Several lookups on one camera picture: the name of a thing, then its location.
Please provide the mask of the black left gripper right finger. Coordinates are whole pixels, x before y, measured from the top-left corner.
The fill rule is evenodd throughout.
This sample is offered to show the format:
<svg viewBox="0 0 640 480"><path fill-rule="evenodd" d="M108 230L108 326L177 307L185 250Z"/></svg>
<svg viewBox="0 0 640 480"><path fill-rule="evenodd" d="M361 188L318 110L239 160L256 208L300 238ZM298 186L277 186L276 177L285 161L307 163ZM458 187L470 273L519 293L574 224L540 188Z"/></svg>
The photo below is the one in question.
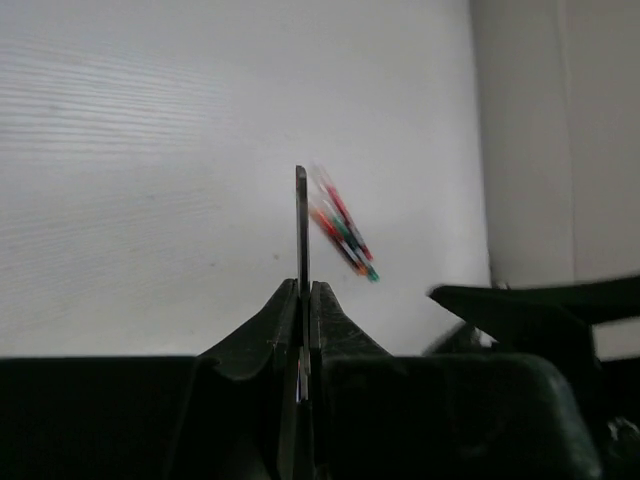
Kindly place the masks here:
<svg viewBox="0 0 640 480"><path fill-rule="evenodd" d="M310 297L322 479L599 479L566 379L528 354L389 354L325 282Z"/></svg>

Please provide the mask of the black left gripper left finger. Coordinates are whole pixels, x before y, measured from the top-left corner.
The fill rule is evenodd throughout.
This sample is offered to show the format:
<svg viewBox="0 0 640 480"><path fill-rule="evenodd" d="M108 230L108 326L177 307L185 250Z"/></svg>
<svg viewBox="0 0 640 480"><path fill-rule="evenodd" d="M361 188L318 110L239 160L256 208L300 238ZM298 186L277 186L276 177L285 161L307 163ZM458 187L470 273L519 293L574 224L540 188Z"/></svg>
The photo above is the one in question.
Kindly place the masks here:
<svg viewBox="0 0 640 480"><path fill-rule="evenodd" d="M298 295L196 356L7 358L5 479L289 479Z"/></svg>

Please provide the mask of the black handled scissors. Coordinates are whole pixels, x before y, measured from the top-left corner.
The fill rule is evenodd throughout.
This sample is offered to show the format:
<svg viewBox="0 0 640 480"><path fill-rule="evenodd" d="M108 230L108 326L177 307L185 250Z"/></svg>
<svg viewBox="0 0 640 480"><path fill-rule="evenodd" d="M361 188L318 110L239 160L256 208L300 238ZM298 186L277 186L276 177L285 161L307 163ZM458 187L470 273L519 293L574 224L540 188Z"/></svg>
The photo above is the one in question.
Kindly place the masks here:
<svg viewBox="0 0 640 480"><path fill-rule="evenodd" d="M298 265L298 317L301 327L301 347L299 358L300 399L309 399L310 389L310 322L309 322L309 209L307 172L302 165L295 167L296 180L296 225L297 225L297 265Z"/></svg>

